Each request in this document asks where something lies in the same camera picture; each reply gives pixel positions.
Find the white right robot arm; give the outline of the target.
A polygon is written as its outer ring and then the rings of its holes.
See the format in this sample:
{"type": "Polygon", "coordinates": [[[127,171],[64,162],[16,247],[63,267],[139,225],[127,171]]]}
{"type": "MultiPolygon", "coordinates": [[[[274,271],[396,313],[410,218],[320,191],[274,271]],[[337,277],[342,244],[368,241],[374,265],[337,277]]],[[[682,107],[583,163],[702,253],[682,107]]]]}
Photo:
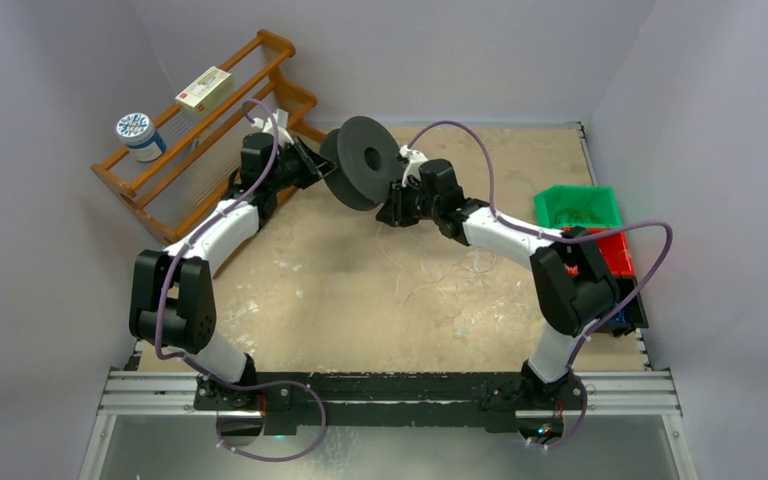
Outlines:
{"type": "Polygon", "coordinates": [[[407,182],[391,182],[376,218],[391,227],[429,220],[444,237],[489,250],[532,274],[546,322],[522,369],[521,392],[533,406],[559,396],[585,331],[619,301],[615,276],[585,228],[542,233],[499,216],[488,202],[464,195],[447,160],[430,160],[407,182]]]}

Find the black perforated cable spool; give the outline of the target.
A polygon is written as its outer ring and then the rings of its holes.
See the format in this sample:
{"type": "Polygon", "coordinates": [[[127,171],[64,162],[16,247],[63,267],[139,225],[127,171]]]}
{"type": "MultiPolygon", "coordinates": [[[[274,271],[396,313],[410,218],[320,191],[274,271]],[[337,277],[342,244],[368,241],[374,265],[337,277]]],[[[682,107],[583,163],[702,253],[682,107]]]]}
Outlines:
{"type": "Polygon", "coordinates": [[[384,203],[390,184],[402,179],[399,145],[376,120],[354,116],[326,134],[319,154],[334,164],[324,176],[330,192],[350,209],[369,211],[384,203]]]}

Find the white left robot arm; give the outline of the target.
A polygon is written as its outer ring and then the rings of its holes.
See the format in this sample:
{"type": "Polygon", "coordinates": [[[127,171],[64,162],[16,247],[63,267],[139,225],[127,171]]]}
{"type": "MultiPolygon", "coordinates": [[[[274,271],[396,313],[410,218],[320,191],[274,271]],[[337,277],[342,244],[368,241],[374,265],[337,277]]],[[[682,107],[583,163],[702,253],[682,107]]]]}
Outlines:
{"type": "Polygon", "coordinates": [[[232,408],[252,405],[258,395],[254,360],[217,330],[213,275],[271,218],[280,193],[307,188],[336,168],[335,155],[300,138],[281,144],[271,133],[247,135],[214,212],[177,243],[137,256],[131,335],[152,344],[159,359],[181,359],[221,381],[219,395],[232,408]]]}

